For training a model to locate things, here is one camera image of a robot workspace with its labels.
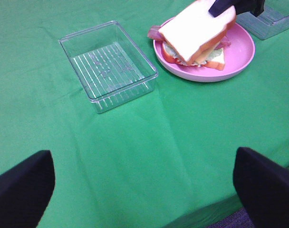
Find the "pink plate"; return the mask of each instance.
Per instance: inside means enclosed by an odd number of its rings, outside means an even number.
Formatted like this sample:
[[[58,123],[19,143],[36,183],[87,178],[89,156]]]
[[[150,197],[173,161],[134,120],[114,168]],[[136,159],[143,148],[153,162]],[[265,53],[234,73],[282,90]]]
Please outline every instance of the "pink plate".
[[[154,40],[153,46],[160,63],[173,74],[195,82],[218,82],[240,73],[252,61],[255,53],[255,46],[251,36],[237,23],[227,31],[227,37],[230,39],[231,45],[225,47],[226,65],[222,71],[206,67],[185,67],[168,63],[164,60],[161,53],[162,41]]]

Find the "table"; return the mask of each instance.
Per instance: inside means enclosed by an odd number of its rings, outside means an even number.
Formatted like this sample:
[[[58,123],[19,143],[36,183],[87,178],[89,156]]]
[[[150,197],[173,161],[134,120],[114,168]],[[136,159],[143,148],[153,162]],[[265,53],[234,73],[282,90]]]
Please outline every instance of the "table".
[[[191,0],[0,0],[0,174],[52,151],[56,187],[39,228],[205,227],[241,207],[235,152],[289,165],[289,30],[236,77],[196,83],[166,71],[146,35]],[[58,40],[117,20],[159,71],[153,92],[103,114]]]

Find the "sandwich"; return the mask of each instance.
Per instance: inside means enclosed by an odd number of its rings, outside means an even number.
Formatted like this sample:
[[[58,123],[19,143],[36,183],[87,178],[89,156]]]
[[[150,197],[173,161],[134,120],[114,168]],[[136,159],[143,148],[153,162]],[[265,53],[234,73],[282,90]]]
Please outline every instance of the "sandwich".
[[[162,41],[165,61],[184,66],[223,70],[227,31],[234,25],[234,6],[213,17],[209,9],[215,0],[196,0],[162,27],[151,27],[148,36]]]

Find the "clear plastic tray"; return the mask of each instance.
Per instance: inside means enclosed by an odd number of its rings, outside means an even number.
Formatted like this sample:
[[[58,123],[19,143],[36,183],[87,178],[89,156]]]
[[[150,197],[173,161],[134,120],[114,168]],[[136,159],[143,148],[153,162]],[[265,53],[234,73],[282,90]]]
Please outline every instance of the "clear plastic tray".
[[[237,22],[260,39],[268,39],[289,29],[289,0],[266,0],[264,12],[237,16]]]
[[[157,69],[117,21],[59,42],[98,113],[154,90]]]

